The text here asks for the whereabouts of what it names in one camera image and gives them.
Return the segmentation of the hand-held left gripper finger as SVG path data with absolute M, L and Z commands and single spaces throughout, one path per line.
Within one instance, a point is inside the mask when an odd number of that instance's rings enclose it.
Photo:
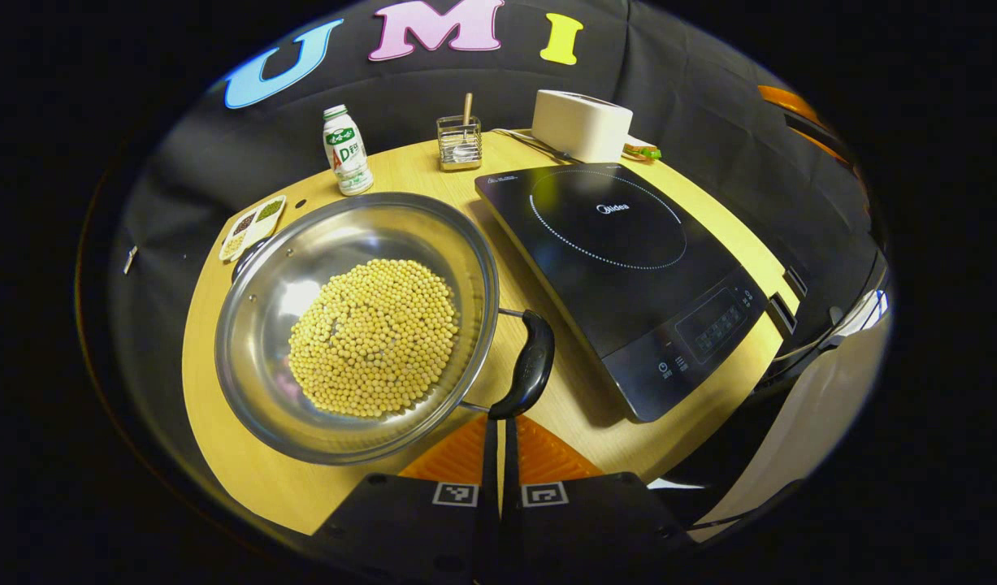
M 694 540 L 638 475 L 605 474 L 527 416 L 508 421 L 506 582 L 666 582 Z
M 400 474 L 371 473 L 314 537 L 376 582 L 476 582 L 498 542 L 497 422 L 476 416 Z

